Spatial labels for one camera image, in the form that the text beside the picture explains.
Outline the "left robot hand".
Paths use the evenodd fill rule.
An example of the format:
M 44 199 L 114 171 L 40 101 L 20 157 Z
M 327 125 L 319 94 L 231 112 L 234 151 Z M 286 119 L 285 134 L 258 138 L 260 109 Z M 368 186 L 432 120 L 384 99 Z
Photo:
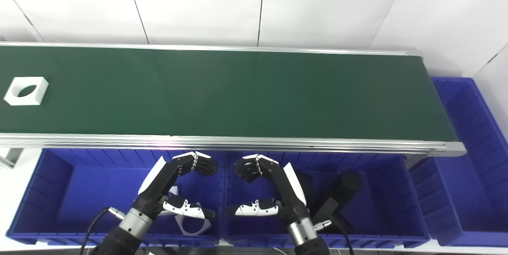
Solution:
M 143 181 L 132 208 L 151 220 L 156 220 L 162 211 L 196 219 L 216 219 L 215 211 L 170 192 L 179 176 L 193 171 L 212 176 L 218 172 L 218 163 L 198 151 L 174 156 L 169 162 L 161 156 Z

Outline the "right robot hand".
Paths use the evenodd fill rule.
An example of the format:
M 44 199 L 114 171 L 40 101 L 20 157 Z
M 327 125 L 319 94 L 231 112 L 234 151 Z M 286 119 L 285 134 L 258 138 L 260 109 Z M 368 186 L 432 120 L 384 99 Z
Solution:
M 235 217 L 270 217 L 278 215 L 286 225 L 310 217 L 305 194 L 292 166 L 285 167 L 262 154 L 243 156 L 234 163 L 236 175 L 247 183 L 265 178 L 274 184 L 279 199 L 256 199 L 227 206 L 226 214 Z

